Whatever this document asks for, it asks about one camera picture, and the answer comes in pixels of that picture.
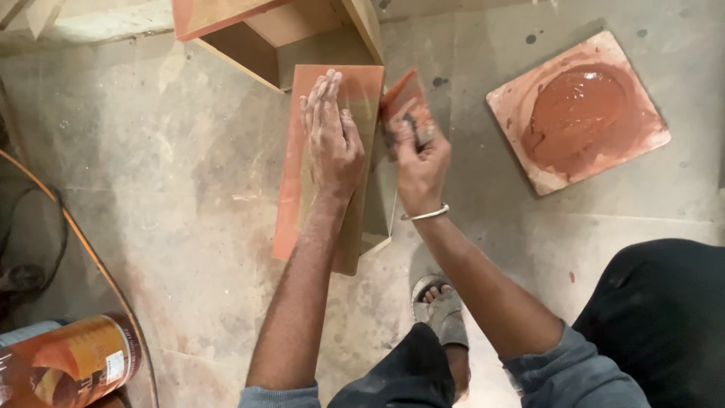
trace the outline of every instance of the foot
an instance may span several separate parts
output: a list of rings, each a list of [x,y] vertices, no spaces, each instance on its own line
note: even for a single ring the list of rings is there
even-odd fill
[[[426,298],[423,301],[430,304],[433,300],[439,297],[442,292],[448,293],[452,290],[453,287],[451,287],[451,285],[443,285],[441,286],[441,290],[438,290],[437,287],[432,287],[426,292]],[[456,311],[455,313],[450,314],[450,316],[459,319],[461,322],[463,321],[463,314],[460,311]],[[468,392],[468,380],[470,379],[470,370],[468,368],[468,349],[460,344],[447,344],[443,346],[443,350],[446,352],[446,356],[448,357],[448,367],[450,368],[451,375],[455,381],[455,397],[456,401],[458,401]]]

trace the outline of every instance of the bracelet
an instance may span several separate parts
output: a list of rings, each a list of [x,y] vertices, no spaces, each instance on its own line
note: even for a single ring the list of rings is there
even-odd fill
[[[451,209],[450,206],[446,203],[442,203],[442,205],[443,205],[443,208],[441,208],[440,210],[434,211],[432,213],[423,214],[422,216],[411,217],[407,214],[403,214],[403,216],[400,217],[400,221],[415,221],[417,219],[427,219],[427,218],[431,218],[431,217],[435,217],[435,216],[439,216],[441,214],[447,213],[448,210]]]

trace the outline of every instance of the sandal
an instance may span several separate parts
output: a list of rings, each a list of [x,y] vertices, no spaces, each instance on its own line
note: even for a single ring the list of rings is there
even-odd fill
[[[463,310],[463,302],[455,289],[443,293],[443,285],[453,287],[448,278],[437,274],[422,277],[415,284],[410,298],[413,317],[416,322],[425,323],[433,329],[441,346],[459,344],[468,348],[468,336],[465,334],[463,321],[451,316],[455,312]],[[426,303],[424,301],[426,292],[432,287],[437,287],[441,295],[435,298],[433,303]]]

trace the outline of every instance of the stained floor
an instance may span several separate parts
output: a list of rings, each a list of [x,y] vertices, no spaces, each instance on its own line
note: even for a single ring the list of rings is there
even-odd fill
[[[388,85],[411,65],[453,146],[450,218],[574,321],[609,259],[660,237],[721,244],[725,7],[719,0],[375,0]],[[668,122],[665,147],[535,195],[485,96],[611,30]],[[234,407],[283,264],[270,257],[289,96],[171,34],[0,60],[32,169],[62,189],[144,327],[163,407]],[[414,276],[437,266],[410,223],[333,276],[323,403],[411,326]],[[471,392],[518,407],[469,315]]]

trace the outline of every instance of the black wire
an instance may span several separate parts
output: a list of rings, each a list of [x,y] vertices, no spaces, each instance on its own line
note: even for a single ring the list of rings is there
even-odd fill
[[[7,249],[7,245],[9,242],[10,235],[12,233],[12,220],[15,215],[15,210],[17,209],[17,205],[20,203],[20,201],[28,195],[28,193],[39,190],[40,187],[37,185],[33,185],[32,187],[28,187],[27,189],[23,190],[12,202],[10,206],[10,212],[8,219],[10,220],[10,225],[8,226],[7,231],[2,237],[2,241],[0,241],[0,258],[2,258],[3,254],[5,253],[5,250]],[[11,309],[17,308],[20,304],[37,299],[40,295],[42,295],[48,287],[50,287],[51,283],[55,280],[55,277],[58,273],[58,269],[60,268],[60,264],[65,257],[65,251],[68,246],[68,223],[65,220],[65,215],[63,214],[63,200],[60,196],[60,193],[57,189],[54,187],[49,187],[49,190],[53,194],[53,197],[55,198],[55,205],[58,209],[58,215],[59,215],[59,222],[60,222],[60,228],[61,228],[61,237],[60,237],[60,248],[58,250],[58,255],[55,258],[55,262],[53,263],[53,267],[48,271],[48,273],[45,273],[46,279],[45,283],[43,283],[40,287],[33,288],[31,290],[26,290],[22,292],[16,292],[12,293],[10,295],[10,298],[8,299],[6,303],[6,310],[5,312],[9,312]]]

